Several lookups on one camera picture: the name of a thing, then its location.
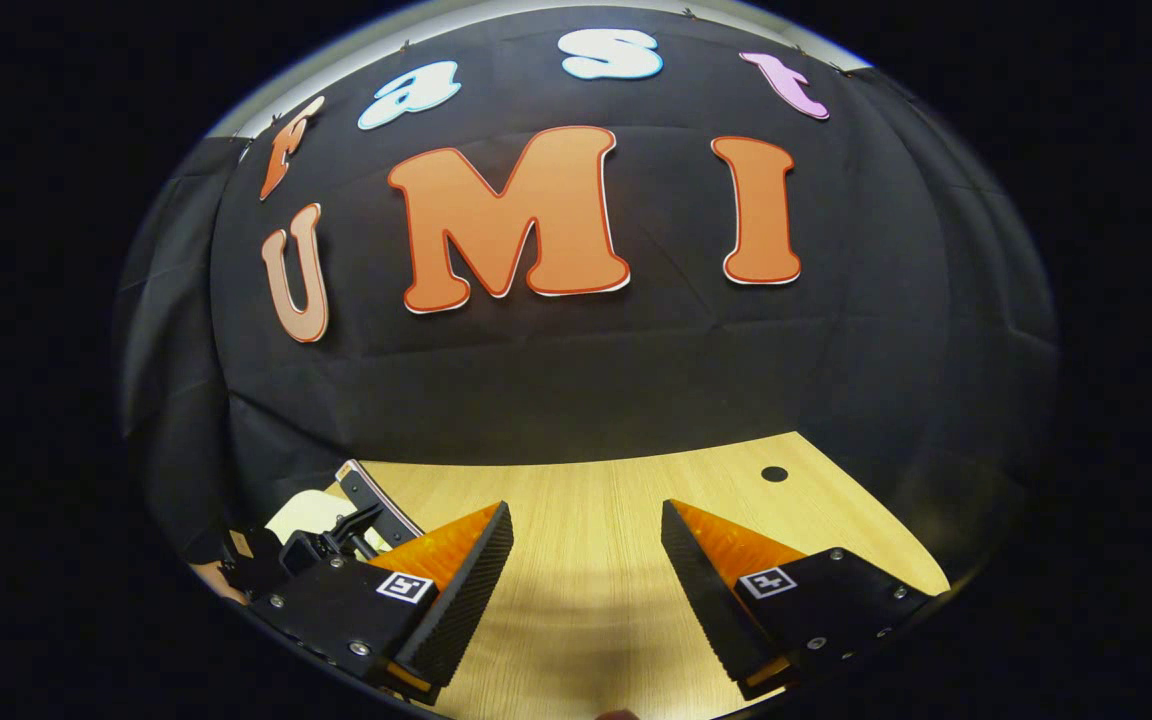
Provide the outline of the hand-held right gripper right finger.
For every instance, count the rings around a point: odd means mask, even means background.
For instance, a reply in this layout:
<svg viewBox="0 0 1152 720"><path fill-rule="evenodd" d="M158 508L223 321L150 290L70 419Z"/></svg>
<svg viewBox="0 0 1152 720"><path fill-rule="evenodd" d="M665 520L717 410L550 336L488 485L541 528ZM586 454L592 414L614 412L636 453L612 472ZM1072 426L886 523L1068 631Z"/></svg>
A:
<svg viewBox="0 0 1152 720"><path fill-rule="evenodd" d="M858 665L932 600L851 550L804 553L676 498L662 503L660 541L745 700Z"/></svg>

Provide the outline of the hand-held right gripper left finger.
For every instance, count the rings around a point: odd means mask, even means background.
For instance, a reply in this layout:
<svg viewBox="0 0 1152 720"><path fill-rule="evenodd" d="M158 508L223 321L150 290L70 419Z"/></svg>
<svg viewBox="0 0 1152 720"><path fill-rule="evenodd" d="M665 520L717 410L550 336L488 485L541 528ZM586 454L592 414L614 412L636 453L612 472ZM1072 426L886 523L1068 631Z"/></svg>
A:
<svg viewBox="0 0 1152 720"><path fill-rule="evenodd" d="M431 705L456 674L511 547L509 506L497 502L374 560L321 561L250 611L329 669Z"/></svg>

